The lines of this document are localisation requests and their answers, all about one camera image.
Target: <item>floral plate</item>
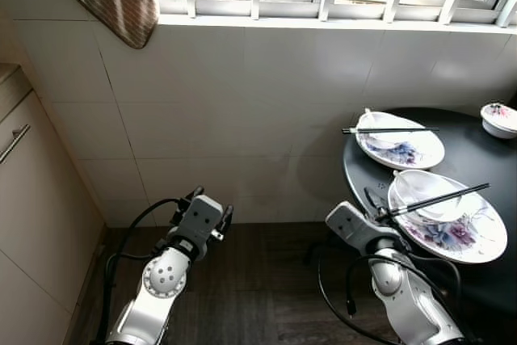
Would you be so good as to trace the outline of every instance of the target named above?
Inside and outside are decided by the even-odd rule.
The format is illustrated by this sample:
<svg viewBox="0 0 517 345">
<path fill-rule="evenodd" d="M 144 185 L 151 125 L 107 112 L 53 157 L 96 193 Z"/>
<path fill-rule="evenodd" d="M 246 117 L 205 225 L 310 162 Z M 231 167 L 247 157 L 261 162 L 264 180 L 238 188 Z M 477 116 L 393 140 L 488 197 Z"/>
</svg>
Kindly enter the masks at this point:
<svg viewBox="0 0 517 345">
<path fill-rule="evenodd" d="M 443 178 L 456 190 L 466 188 L 453 179 Z M 437 256 L 458 263 L 491 262 L 506 249 L 506 227 L 492 205 L 479 194 L 466 195 L 464 202 L 463 216 L 453 222 L 419 225 L 405 216 L 395 217 L 395 221 L 411 240 Z M 388 203 L 390 208 L 402 205 L 397 202 L 393 184 L 389 186 Z"/>
<path fill-rule="evenodd" d="M 400 116 L 385 112 L 369 112 L 363 114 L 357 128 L 371 128 L 368 122 L 373 117 L 377 127 L 421 128 L 421 124 Z M 378 146 L 375 134 L 356 133 L 355 139 L 359 147 L 373 160 L 396 170 L 425 170 L 442 162 L 445 148 L 442 141 L 431 131 L 397 133 L 403 135 L 404 141 L 393 143 L 391 148 Z"/>
</svg>

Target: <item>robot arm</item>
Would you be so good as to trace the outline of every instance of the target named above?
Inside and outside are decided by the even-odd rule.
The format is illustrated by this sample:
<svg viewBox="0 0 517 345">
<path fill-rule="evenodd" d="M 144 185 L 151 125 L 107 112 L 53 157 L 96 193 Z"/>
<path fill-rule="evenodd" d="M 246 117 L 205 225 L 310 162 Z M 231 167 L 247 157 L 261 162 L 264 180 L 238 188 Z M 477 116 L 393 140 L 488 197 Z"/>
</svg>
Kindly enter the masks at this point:
<svg viewBox="0 0 517 345">
<path fill-rule="evenodd" d="M 387 226 L 377 225 L 348 202 L 339 204 L 326 224 L 362 255 L 375 254 L 395 259 L 414 268 L 399 252 L 401 236 Z M 464 336 L 444 307 L 434 298 L 429 284 L 406 268 L 381 259 L 370 259 L 372 287 L 385 305 L 389 322 L 406 345 L 452 345 Z"/>
<path fill-rule="evenodd" d="M 174 301 L 187 283 L 187 271 L 204 257 L 209 240 L 223 239 L 232 211 L 228 207 L 223 216 L 216 201 L 202 195 L 193 197 L 184 216 L 167 234 L 167 248 L 145 266 L 137 297 L 124 307 L 107 343 L 162 343 Z"/>
</svg>

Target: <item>metal handle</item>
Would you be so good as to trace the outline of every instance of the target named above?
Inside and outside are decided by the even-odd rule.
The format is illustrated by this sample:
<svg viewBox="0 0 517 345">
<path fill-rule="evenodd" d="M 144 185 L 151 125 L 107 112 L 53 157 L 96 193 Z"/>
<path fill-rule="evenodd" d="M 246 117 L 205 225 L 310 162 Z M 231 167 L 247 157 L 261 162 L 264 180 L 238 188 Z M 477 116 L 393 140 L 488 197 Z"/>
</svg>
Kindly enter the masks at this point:
<svg viewBox="0 0 517 345">
<path fill-rule="evenodd" d="M 19 141 L 22 140 L 22 137 L 25 136 L 29 129 L 31 129 L 31 126 L 29 124 L 25 124 L 21 129 L 16 129 L 13 131 L 13 140 L 0 154 L 0 163 L 4 163 L 4 161 L 7 159 L 7 156 L 9 156 L 11 151 L 15 149 L 16 145 L 19 143 Z"/>
</svg>

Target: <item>dark wood floor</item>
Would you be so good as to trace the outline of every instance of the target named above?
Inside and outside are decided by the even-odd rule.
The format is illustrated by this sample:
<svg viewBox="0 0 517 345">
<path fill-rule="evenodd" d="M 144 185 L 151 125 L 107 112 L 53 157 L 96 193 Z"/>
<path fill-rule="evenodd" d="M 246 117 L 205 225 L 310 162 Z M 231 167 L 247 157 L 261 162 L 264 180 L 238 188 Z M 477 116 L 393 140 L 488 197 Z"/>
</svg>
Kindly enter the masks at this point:
<svg viewBox="0 0 517 345">
<path fill-rule="evenodd" d="M 86 291 L 70 344 L 94 338 L 102 300 L 103 266 L 125 229 L 111 229 L 106 251 Z M 126 251 L 149 253 L 166 228 L 136 229 Z M 233 225 L 224 242 L 209 248 L 187 277 L 187 289 L 174 305 L 170 345 L 374 344 L 334 317 L 317 290 L 315 265 L 304 266 L 306 248 L 324 240 L 322 223 Z M 336 305 L 344 308 L 344 273 L 355 253 L 328 250 L 323 277 Z M 143 263 L 121 260 L 112 303 L 112 321 L 135 296 Z M 355 323 L 395 341 L 384 306 L 370 290 L 367 269 L 355 275 Z M 515 320 L 469 308 L 471 323 L 488 344 L 517 343 Z"/>
</svg>

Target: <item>cabinet door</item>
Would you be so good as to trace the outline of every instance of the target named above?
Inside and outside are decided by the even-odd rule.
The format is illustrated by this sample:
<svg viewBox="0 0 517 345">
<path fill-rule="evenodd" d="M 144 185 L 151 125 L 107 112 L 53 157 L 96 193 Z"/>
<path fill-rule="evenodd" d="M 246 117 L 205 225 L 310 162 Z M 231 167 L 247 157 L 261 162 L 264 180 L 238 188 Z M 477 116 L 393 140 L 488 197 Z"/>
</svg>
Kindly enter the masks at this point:
<svg viewBox="0 0 517 345">
<path fill-rule="evenodd" d="M 0 250 L 73 312 L 102 221 L 34 92 L 0 123 L 0 150 L 25 124 L 0 164 Z"/>
<path fill-rule="evenodd" d="M 61 345 L 70 314 L 0 252 L 0 338 L 10 345 Z"/>
</svg>

